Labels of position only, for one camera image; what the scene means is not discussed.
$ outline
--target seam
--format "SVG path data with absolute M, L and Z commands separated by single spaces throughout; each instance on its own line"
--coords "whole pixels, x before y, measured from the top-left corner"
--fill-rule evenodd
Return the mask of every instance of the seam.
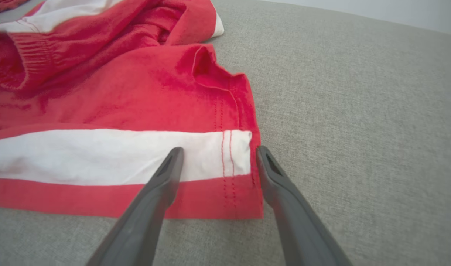
M 224 210 L 227 212 L 227 182 L 225 181 L 225 163 L 224 163 L 224 140 L 225 140 L 225 132 L 223 130 L 223 105 L 222 101 L 219 102 L 220 108 L 221 108 L 221 116 L 220 116 L 220 127 L 222 131 L 222 178 L 224 181 Z
M 258 167 L 256 165 L 251 165 L 250 172 L 251 172 L 251 175 L 252 175 L 252 186 L 256 187 L 255 178 L 257 176 Z
M 35 32 L 35 30 L 32 29 L 29 25 L 23 25 L 23 24 L 20 23 L 18 20 L 17 20 L 16 22 L 17 22 L 18 24 L 20 24 L 21 26 L 23 26 L 23 27 L 27 27 L 27 28 L 31 29 L 32 32 Z
M 240 110 L 239 110 L 239 104 L 237 103 L 237 100 L 235 99 L 235 96 L 233 95 L 233 93 L 230 91 L 230 81 L 229 81 L 229 93 L 230 96 L 232 97 L 233 102 L 235 103 L 235 110 L 237 110 L 237 124 L 239 126 L 239 130 L 242 130 L 242 123 L 241 123 L 241 117 L 240 117 Z
M 229 152 L 230 152 L 230 161 L 232 161 L 232 194 L 233 194 L 233 205 L 234 205 L 234 213 L 235 218 L 237 218 L 237 195 L 235 193 L 235 164 L 233 163 L 232 158 L 232 130 L 230 130 L 230 141 L 229 141 Z
M 217 98 L 214 99 L 214 131 L 217 131 Z
M 32 22 L 28 22 L 28 21 L 26 21 L 26 22 L 27 22 L 28 24 L 34 26 L 35 29 L 37 29 L 37 32 L 40 33 L 40 30 L 37 28 L 37 26 L 35 26 L 35 24 L 33 24 Z

